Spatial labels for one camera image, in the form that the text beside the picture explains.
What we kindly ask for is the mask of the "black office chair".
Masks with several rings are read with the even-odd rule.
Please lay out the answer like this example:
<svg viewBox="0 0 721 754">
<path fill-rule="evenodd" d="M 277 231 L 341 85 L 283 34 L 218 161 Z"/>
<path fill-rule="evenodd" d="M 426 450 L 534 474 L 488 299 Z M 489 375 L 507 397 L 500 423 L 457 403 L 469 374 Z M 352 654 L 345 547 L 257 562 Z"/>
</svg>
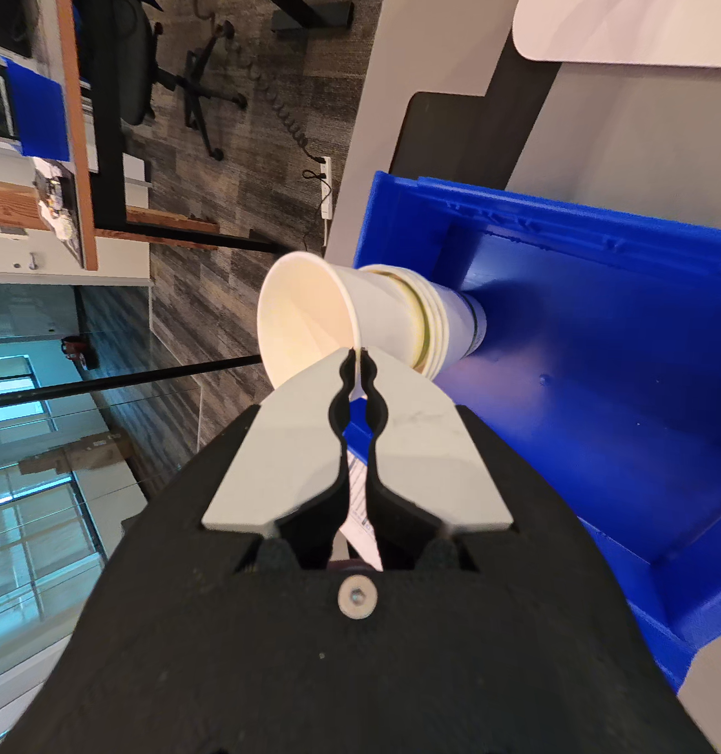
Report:
<svg viewBox="0 0 721 754">
<path fill-rule="evenodd" d="M 184 98 L 185 125 L 197 130 L 210 157 L 221 161 L 220 148 L 211 146 L 201 99 L 220 99 L 247 107 L 239 92 L 232 96 L 205 87 L 202 77 L 216 43 L 234 39 L 229 21 L 215 26 L 204 48 L 188 51 L 183 75 L 163 70 L 158 65 L 158 39 L 164 28 L 148 20 L 141 2 L 73 2 L 79 77 L 89 89 L 84 93 L 92 103 L 94 146 L 97 172 L 121 163 L 124 141 L 121 124 L 141 125 L 146 117 L 155 118 L 152 89 L 159 84 Z"/>
</svg>

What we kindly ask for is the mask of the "white printed paper sheet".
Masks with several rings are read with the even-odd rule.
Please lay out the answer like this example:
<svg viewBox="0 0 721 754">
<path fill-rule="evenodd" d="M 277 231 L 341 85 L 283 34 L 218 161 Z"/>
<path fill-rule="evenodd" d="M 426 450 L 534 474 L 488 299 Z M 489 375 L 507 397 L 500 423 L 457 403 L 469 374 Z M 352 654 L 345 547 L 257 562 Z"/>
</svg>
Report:
<svg viewBox="0 0 721 754">
<path fill-rule="evenodd" d="M 373 567 L 383 571 L 378 543 L 370 522 L 365 498 L 367 466 L 352 452 L 347 452 L 349 474 L 349 508 L 345 523 L 339 529 L 349 547 L 357 556 Z"/>
</svg>

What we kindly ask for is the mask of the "grey table wooden edge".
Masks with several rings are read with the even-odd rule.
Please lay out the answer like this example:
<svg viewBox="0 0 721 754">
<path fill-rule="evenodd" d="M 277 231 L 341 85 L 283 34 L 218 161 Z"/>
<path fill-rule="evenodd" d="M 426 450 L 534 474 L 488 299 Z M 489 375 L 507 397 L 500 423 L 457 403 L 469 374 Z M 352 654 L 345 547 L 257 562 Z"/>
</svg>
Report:
<svg viewBox="0 0 721 754">
<path fill-rule="evenodd" d="M 195 250 L 285 253 L 285 247 L 255 232 L 248 238 L 233 237 L 221 234 L 212 221 L 128 205 L 124 153 L 118 167 L 103 167 L 97 172 L 92 103 L 84 93 L 89 87 L 79 77 L 72 3 L 0 2 L 0 21 L 15 22 L 14 26 L 4 26 L 5 31 L 26 34 L 25 42 L 14 35 L 0 44 L 0 146 L 22 155 L 7 81 L 5 59 L 10 59 L 56 81 L 63 90 L 71 161 L 39 159 L 58 173 L 59 209 L 67 210 L 67 220 L 72 223 L 67 249 L 79 265 L 88 271 L 99 270 L 98 238 Z"/>
</svg>

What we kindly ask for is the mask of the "black pole stand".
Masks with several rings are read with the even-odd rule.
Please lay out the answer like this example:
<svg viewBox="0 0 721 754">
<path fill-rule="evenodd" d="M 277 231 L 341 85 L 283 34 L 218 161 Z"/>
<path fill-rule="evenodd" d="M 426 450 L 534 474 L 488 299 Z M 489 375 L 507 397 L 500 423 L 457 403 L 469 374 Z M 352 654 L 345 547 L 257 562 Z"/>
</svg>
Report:
<svg viewBox="0 0 721 754">
<path fill-rule="evenodd" d="M 58 400 L 90 392 L 110 391 L 120 388 L 129 388 L 140 384 L 181 379 L 186 376 L 200 375 L 208 372 L 239 369 L 245 366 L 254 366 L 261 363 L 261 355 L 255 354 L 220 361 L 168 367 L 166 369 L 160 370 L 148 370 L 145 372 L 114 375 L 106 378 L 82 382 L 69 382 L 64 384 L 49 385 L 42 388 L 10 391 L 0 394 L 0 409 L 8 408 L 11 406 L 19 406 L 25 403 Z"/>
</svg>

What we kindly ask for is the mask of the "blue box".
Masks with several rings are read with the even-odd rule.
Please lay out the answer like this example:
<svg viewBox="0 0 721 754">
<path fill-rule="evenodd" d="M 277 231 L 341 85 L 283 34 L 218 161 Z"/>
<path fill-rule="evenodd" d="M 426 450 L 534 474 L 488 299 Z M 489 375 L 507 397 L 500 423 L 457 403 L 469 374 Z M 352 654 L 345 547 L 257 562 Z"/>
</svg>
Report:
<svg viewBox="0 0 721 754">
<path fill-rule="evenodd" d="M 27 157 L 70 162 L 61 86 L 13 60 L 5 60 L 20 153 Z"/>
</svg>

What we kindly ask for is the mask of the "blue plastic bin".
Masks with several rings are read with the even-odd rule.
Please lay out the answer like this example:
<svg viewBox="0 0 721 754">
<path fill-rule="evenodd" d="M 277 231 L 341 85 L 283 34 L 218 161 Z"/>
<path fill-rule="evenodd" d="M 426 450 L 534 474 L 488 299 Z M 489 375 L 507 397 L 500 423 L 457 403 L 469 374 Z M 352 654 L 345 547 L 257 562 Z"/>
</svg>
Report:
<svg viewBox="0 0 721 754">
<path fill-rule="evenodd" d="M 374 264 L 481 303 L 436 383 L 573 508 L 678 692 L 721 636 L 721 229 L 378 171 Z"/>
</svg>

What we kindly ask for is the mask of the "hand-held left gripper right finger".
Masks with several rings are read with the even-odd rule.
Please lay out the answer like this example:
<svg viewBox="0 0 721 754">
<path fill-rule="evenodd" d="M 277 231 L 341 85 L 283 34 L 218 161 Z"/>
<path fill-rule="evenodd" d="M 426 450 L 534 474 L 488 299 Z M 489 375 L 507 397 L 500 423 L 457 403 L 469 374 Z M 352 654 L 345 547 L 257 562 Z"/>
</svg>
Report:
<svg viewBox="0 0 721 754">
<path fill-rule="evenodd" d="M 380 348 L 362 351 L 362 386 L 372 432 L 366 511 L 380 550 L 510 528 L 513 515 L 452 399 Z"/>
</svg>

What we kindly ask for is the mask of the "brown cardboard piece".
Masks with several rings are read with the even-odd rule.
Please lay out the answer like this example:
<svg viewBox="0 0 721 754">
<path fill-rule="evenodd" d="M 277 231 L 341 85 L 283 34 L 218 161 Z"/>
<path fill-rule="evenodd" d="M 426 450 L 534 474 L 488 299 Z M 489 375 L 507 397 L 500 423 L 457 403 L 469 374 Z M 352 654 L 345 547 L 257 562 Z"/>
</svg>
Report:
<svg viewBox="0 0 721 754">
<path fill-rule="evenodd" d="M 40 474 L 49 470 L 58 474 L 71 474 L 77 470 L 97 470 L 112 466 L 131 458 L 134 452 L 133 441 L 126 432 L 109 430 L 24 458 L 18 462 L 17 467 L 23 475 Z"/>
</svg>

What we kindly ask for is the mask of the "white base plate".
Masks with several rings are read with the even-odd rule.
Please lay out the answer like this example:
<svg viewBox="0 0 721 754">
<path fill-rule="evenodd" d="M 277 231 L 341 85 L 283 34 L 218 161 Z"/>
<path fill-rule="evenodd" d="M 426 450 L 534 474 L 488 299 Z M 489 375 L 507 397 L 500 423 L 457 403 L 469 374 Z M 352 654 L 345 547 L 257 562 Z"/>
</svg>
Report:
<svg viewBox="0 0 721 754">
<path fill-rule="evenodd" d="M 721 70 L 721 1 L 519 1 L 512 32 L 529 60 Z"/>
</svg>

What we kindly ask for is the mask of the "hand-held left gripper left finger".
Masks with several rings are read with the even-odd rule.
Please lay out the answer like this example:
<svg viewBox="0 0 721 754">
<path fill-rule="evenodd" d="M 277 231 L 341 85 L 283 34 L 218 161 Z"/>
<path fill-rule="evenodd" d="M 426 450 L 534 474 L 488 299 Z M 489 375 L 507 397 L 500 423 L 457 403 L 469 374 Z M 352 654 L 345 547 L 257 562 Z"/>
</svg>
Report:
<svg viewBox="0 0 721 754">
<path fill-rule="evenodd" d="M 255 418 L 202 517 L 209 530 L 278 536 L 290 514 L 338 481 L 356 351 L 339 348 L 298 372 L 257 407 Z"/>
</svg>

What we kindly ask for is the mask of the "red fire extinguisher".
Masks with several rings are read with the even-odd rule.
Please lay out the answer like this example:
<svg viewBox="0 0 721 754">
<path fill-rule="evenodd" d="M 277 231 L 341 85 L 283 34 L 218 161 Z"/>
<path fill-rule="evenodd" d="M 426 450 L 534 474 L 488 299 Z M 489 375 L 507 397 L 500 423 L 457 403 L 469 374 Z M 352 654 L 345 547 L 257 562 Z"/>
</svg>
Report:
<svg viewBox="0 0 721 754">
<path fill-rule="evenodd" d="M 88 371 L 94 368 L 91 344 L 83 335 L 68 335 L 60 340 L 61 351 L 76 368 Z"/>
</svg>

